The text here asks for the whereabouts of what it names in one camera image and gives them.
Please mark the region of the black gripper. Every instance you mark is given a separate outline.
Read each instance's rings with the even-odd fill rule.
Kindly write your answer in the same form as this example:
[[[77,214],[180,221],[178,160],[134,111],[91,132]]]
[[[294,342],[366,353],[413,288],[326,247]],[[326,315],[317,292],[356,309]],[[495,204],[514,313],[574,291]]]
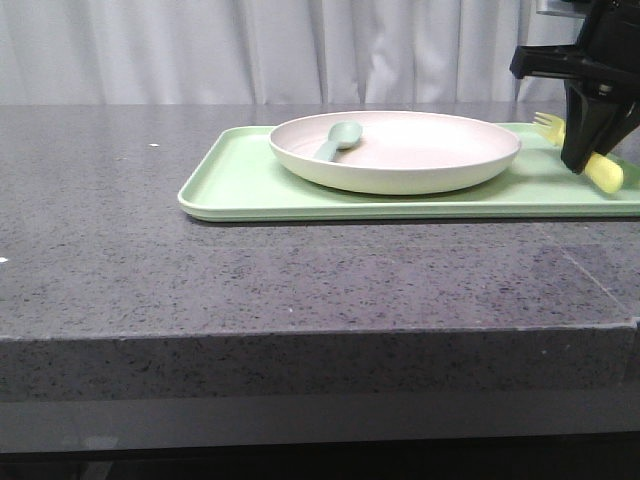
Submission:
[[[639,3],[592,1],[573,44],[518,46],[510,71],[565,80],[561,160],[582,173],[639,126]]]

